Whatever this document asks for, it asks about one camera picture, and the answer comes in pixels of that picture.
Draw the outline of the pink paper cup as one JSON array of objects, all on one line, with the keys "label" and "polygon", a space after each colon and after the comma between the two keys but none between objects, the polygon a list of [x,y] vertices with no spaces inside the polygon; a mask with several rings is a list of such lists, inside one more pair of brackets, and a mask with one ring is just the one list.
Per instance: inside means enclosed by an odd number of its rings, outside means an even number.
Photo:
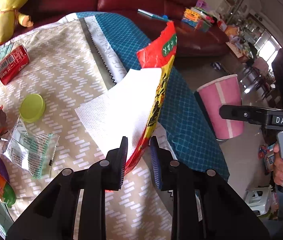
[{"label": "pink paper cup", "polygon": [[197,89],[212,124],[215,136],[227,140],[241,135],[243,121],[230,120],[233,106],[241,106],[241,92],[236,74],[212,80]]}]

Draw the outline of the white tissue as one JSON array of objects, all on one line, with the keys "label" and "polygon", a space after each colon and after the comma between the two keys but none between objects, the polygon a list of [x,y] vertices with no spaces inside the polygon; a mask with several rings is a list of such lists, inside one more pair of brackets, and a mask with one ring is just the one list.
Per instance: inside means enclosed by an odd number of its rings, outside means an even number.
[{"label": "white tissue", "polygon": [[103,155],[128,138],[130,158],[142,136],[152,109],[151,96],[159,79],[157,70],[130,69],[113,88],[75,111]]}]

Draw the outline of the clear green printed wrapper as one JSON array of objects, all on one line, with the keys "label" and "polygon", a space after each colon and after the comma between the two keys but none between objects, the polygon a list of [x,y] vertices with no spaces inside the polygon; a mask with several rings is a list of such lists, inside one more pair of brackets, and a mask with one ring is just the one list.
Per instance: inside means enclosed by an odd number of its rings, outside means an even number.
[{"label": "clear green printed wrapper", "polygon": [[18,118],[4,151],[13,164],[28,171],[35,179],[50,176],[54,155],[59,142],[57,134],[33,134]]}]

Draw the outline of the lime green plastic lid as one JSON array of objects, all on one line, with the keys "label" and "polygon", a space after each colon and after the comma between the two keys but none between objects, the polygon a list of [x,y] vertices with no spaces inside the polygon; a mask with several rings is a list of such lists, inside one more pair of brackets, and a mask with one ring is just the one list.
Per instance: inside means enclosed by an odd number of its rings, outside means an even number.
[{"label": "lime green plastic lid", "polygon": [[46,103],[40,94],[27,95],[20,105],[20,117],[27,123],[36,122],[46,109]]}]

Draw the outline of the red yellow snack bag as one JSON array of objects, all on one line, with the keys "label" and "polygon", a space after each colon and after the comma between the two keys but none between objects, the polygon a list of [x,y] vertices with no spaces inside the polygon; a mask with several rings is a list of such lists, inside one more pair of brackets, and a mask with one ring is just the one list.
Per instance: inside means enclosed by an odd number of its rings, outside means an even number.
[{"label": "red yellow snack bag", "polygon": [[166,27],[161,31],[160,36],[149,43],[145,48],[137,52],[137,58],[142,70],[157,70],[160,73],[159,79],[155,82],[156,90],[151,98],[153,99],[145,129],[137,143],[132,156],[125,167],[125,174],[131,172],[139,163],[145,148],[148,146],[150,138],[156,129],[160,116],[160,111],[166,96],[167,84],[172,71],[173,62],[177,50],[177,34],[172,21],[166,23]]}]

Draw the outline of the orange toy egg capsule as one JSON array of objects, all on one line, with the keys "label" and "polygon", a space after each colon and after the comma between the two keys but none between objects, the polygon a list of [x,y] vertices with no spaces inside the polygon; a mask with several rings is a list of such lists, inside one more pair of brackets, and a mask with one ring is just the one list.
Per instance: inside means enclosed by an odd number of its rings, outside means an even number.
[{"label": "orange toy egg capsule", "polygon": [[16,202],[16,194],[9,182],[0,175],[0,202],[12,208]]}]

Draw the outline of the red soda can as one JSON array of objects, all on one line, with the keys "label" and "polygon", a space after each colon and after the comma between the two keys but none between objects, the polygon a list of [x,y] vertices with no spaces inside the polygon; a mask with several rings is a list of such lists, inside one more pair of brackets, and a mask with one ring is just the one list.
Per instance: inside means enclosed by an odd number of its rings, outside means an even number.
[{"label": "red soda can", "polygon": [[17,46],[0,61],[0,83],[6,86],[29,63],[30,58],[24,45]]}]

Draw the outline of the small striped ball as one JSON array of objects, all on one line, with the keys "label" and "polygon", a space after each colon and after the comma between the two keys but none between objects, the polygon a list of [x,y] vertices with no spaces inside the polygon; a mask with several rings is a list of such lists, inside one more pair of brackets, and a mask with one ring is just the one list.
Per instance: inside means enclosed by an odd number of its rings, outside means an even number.
[{"label": "small striped ball", "polygon": [[212,66],[215,70],[218,70],[218,71],[223,70],[223,67],[222,67],[222,65],[221,65],[219,62],[212,62],[212,63],[211,63],[211,66]]}]

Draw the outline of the red leather sofa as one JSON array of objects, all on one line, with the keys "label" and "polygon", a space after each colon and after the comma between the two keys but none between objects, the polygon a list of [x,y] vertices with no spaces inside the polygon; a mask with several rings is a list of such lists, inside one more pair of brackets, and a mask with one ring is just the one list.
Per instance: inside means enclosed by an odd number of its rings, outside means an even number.
[{"label": "red leather sofa", "polygon": [[165,22],[140,14],[139,9],[163,16],[174,22],[177,33],[177,56],[222,56],[230,51],[229,38],[214,24],[206,32],[182,22],[185,9],[198,0],[28,0],[22,13],[31,16],[35,27],[52,23],[72,12],[112,12],[129,18],[149,39],[154,40]]}]

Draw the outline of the colourful toy stack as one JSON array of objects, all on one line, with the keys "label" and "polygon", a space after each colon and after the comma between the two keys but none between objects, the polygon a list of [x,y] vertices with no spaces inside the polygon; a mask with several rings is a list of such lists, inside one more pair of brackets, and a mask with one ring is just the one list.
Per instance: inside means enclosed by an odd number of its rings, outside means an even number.
[{"label": "colourful toy stack", "polygon": [[217,18],[207,10],[208,5],[204,0],[198,0],[194,7],[186,8],[182,17],[182,22],[193,27],[193,29],[206,33],[217,24]]}]

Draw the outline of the patterned blue beige tablecloth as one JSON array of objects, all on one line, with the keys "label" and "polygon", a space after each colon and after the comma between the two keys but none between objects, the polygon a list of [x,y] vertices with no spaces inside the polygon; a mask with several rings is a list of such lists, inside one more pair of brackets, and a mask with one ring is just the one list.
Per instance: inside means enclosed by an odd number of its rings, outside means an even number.
[{"label": "patterned blue beige tablecloth", "polygon": [[[7,208],[0,203],[0,235],[4,237],[20,214],[35,197],[66,167],[89,168],[106,156],[99,149],[92,128],[128,125],[142,107],[137,85],[124,91],[108,92],[101,70],[106,70],[111,85],[117,85],[126,73],[156,74],[142,70],[137,51],[150,40],[128,18],[113,13],[81,12],[65,16],[54,24],[16,37],[0,48],[0,60],[17,45],[24,45],[30,64],[6,87],[0,85],[0,106],[7,115],[8,127],[14,127],[19,107],[26,95],[39,93],[47,104],[41,119],[27,124],[28,132],[59,135],[59,142],[48,174],[35,179],[27,171],[3,156],[17,201]],[[195,170],[217,168],[227,181],[229,171],[220,146],[186,81],[172,68],[158,119],[156,136],[161,147],[168,147],[178,160]],[[107,239],[170,239],[172,216],[150,182],[151,173],[140,159],[125,175],[123,190],[106,193]]]}]

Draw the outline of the blue book on sofa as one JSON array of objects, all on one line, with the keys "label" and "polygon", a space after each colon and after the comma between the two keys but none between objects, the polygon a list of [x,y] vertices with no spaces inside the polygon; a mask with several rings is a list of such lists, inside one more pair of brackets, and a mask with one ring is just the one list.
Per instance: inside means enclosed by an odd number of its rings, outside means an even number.
[{"label": "blue book on sofa", "polygon": [[150,13],[150,12],[147,12],[147,11],[144,11],[142,9],[138,9],[138,12],[140,14],[143,14],[143,15],[146,15],[150,18],[154,18],[154,19],[157,19],[157,20],[161,20],[161,21],[165,21],[165,22],[169,22],[169,19],[167,18],[166,15],[164,16],[159,16],[159,15],[156,15],[156,14],[153,14],[153,13]]}]

